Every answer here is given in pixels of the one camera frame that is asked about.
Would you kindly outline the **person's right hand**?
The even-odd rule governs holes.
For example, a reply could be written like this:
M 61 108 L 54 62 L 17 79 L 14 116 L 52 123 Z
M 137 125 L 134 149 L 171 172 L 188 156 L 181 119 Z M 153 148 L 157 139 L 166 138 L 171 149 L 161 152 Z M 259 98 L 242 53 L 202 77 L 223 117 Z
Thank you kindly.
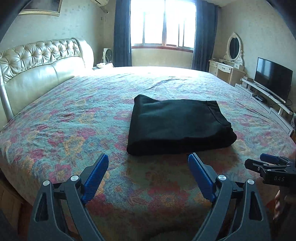
M 273 219 L 278 218 L 283 211 L 283 208 L 286 204 L 295 204 L 295 194 L 288 193 L 287 195 L 283 195 L 279 190 L 275 196 L 275 208 L 274 208 L 274 216 Z

